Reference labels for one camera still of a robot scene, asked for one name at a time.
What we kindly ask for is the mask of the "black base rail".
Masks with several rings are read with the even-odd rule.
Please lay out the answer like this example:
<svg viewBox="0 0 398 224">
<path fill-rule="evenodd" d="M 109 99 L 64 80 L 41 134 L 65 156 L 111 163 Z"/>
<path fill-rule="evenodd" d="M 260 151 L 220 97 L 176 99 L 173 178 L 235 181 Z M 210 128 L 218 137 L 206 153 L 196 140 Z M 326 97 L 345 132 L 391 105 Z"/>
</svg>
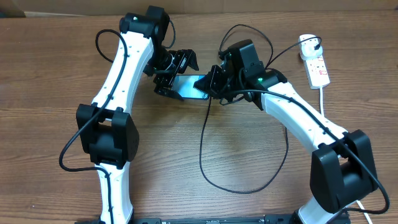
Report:
<svg viewBox="0 0 398 224">
<path fill-rule="evenodd" d="M 239 218 L 187 218 L 161 220 L 160 218 L 137 218 L 128 221 L 128 224 L 299 224 L 298 215 L 279 214 L 265 215 L 263 217 L 239 217 Z"/>
</svg>

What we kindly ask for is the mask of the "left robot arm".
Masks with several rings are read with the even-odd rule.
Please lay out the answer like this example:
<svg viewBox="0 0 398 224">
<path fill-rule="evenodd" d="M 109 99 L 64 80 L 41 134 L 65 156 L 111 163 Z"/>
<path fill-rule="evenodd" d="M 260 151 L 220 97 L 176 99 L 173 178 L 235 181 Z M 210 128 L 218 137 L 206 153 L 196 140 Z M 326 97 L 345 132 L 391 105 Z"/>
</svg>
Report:
<svg viewBox="0 0 398 224">
<path fill-rule="evenodd" d="M 97 223 L 131 223 L 134 208 L 129 196 L 129 168 L 139 145 L 131 118 L 132 104 L 142 74 L 154 77 L 158 95 L 181 100 L 172 89 L 177 74 L 198 70 L 192 49 L 163 46 L 169 15 L 149 6 L 145 15 L 121 18 L 118 51 L 102 89 L 90 105 L 80 104 L 76 121 L 83 151 L 90 156 L 101 186 L 102 212 Z"/>
</svg>

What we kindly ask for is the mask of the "brown cardboard backdrop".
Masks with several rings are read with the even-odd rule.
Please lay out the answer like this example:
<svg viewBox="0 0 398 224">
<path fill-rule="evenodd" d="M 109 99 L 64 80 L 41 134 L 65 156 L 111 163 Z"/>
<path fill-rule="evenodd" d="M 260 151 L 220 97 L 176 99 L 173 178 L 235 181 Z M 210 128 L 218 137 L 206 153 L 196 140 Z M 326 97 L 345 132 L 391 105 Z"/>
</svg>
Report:
<svg viewBox="0 0 398 224">
<path fill-rule="evenodd" d="M 113 16 L 145 13 L 150 5 L 169 14 L 362 11 L 397 9 L 397 0 L 1 0 L 1 12 L 11 17 L 32 13 Z"/>
</svg>

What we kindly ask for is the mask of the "Galaxy S24 smartphone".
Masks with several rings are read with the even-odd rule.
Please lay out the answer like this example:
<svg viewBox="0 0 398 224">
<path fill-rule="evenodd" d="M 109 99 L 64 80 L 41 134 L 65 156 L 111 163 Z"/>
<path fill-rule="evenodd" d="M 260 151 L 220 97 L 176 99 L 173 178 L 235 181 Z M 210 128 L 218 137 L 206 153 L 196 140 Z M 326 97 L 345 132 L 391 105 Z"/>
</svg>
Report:
<svg viewBox="0 0 398 224">
<path fill-rule="evenodd" d="M 207 100 L 209 95 L 193 85 L 204 75 L 178 75 L 175 78 L 172 90 L 176 91 L 183 99 Z"/>
</svg>

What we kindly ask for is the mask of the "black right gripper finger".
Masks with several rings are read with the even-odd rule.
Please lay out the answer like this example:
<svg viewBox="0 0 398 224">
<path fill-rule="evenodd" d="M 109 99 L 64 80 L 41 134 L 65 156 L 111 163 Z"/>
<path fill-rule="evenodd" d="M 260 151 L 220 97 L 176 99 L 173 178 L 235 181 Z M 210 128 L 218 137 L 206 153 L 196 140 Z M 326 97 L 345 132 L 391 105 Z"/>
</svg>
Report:
<svg viewBox="0 0 398 224">
<path fill-rule="evenodd" d="M 204 76 L 205 80 L 212 80 L 214 77 L 214 74 L 216 74 L 218 71 L 218 66 L 213 65 L 210 69 L 210 71 Z"/>
<path fill-rule="evenodd" d="M 212 78 L 209 76 L 204 76 L 203 78 L 200 78 L 199 80 L 197 80 L 193 84 L 193 87 L 196 88 L 197 90 L 202 91 L 203 93 L 208 94 L 208 95 L 214 95 L 214 91 L 212 90 L 211 83 L 212 83 Z"/>
</svg>

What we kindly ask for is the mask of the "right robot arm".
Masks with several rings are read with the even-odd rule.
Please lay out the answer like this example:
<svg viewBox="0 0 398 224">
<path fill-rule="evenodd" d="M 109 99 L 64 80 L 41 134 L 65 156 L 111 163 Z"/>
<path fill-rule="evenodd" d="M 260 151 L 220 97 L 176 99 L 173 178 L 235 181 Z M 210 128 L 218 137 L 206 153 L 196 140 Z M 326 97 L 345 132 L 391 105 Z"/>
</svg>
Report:
<svg viewBox="0 0 398 224">
<path fill-rule="evenodd" d="M 219 52 L 194 87 L 214 99 L 233 102 L 241 95 L 278 119 L 311 155 L 312 198 L 292 217 L 295 223 L 332 223 L 351 204 L 377 190 L 370 139 L 361 130 L 348 132 L 311 107 L 278 70 L 259 60 L 252 40 Z"/>
</svg>

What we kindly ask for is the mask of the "white power strip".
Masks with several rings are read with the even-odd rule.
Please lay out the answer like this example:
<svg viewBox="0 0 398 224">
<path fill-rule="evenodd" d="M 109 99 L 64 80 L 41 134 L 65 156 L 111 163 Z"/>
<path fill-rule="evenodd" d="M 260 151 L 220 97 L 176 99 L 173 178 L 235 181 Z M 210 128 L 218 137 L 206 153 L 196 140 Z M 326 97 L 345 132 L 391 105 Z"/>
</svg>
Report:
<svg viewBox="0 0 398 224">
<path fill-rule="evenodd" d="M 323 56 L 303 61 L 311 89 L 323 88 L 330 84 L 328 71 Z"/>
</svg>

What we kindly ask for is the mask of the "white charger plug adapter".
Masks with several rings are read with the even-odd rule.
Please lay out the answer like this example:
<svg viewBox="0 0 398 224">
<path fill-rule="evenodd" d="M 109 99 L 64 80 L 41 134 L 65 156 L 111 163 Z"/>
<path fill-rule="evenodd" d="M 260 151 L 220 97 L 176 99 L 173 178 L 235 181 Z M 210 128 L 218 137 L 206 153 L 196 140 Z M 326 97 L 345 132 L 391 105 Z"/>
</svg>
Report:
<svg viewBox="0 0 398 224">
<path fill-rule="evenodd" d="M 298 38 L 302 60 L 311 60 L 323 55 L 322 39 L 313 34 L 302 34 Z"/>
</svg>

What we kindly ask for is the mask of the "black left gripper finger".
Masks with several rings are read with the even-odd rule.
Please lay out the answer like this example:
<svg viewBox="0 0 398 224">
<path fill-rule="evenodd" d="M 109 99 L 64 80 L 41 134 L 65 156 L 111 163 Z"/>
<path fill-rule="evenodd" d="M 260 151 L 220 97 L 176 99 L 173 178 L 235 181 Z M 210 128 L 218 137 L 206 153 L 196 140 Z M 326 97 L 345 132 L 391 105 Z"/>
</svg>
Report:
<svg viewBox="0 0 398 224">
<path fill-rule="evenodd" d="M 192 49 L 188 49 L 188 66 L 195 71 L 199 71 L 199 66 L 197 63 L 197 55 Z"/>
<path fill-rule="evenodd" d="M 169 97 L 169 98 L 173 98 L 173 99 L 176 99 L 176 100 L 183 101 L 183 97 L 178 92 L 176 92 L 175 90 L 171 90 L 171 89 L 168 89 L 168 88 L 165 88 L 165 87 L 158 87 L 157 86 L 157 87 L 155 87 L 154 92 L 156 94 L 158 94 L 158 95 L 161 95 L 161 96 L 165 96 L 165 97 Z"/>
</svg>

